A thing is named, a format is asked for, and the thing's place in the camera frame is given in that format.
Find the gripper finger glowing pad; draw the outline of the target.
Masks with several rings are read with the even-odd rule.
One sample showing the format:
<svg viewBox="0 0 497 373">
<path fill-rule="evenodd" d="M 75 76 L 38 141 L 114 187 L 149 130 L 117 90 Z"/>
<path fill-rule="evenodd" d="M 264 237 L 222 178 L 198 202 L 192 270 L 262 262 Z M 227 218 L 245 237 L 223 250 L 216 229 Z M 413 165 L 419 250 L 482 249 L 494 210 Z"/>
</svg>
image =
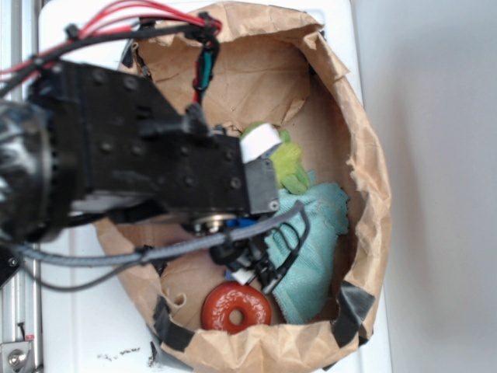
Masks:
<svg viewBox="0 0 497 373">
<path fill-rule="evenodd" d="M 255 271 L 230 264 L 226 269 L 226 279 L 239 284 L 251 284 L 255 280 Z"/>
</svg>

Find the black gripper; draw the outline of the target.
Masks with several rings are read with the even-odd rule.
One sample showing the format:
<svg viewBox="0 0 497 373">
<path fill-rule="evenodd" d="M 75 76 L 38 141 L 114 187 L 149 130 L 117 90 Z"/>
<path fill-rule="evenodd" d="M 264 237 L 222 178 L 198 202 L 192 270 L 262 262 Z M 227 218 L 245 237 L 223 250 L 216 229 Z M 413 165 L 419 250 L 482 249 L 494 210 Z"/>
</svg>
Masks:
<svg viewBox="0 0 497 373">
<path fill-rule="evenodd" d="M 30 86 L 43 111 L 46 179 L 29 235 L 56 235 L 81 212 L 117 225 L 196 224 L 226 214 L 258 218 L 279 207 L 267 161 L 281 145 L 272 124 L 240 141 L 211 127 L 200 105 L 178 113 L 146 78 L 60 61 Z"/>
</svg>

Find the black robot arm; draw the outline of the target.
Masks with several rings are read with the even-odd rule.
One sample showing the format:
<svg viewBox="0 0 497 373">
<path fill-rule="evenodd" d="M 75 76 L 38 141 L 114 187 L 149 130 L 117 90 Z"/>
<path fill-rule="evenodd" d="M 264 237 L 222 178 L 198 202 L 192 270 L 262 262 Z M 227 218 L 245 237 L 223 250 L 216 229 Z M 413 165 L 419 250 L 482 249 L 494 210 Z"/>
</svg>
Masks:
<svg viewBox="0 0 497 373">
<path fill-rule="evenodd" d="M 17 256 L 125 270 L 184 250 L 68 257 L 30 243 L 101 218 L 204 231 L 215 218 L 259 220 L 279 206 L 266 155 L 250 159 L 196 103 L 178 113 L 146 78 L 59 61 L 25 102 L 1 102 L 1 245 Z"/>
</svg>

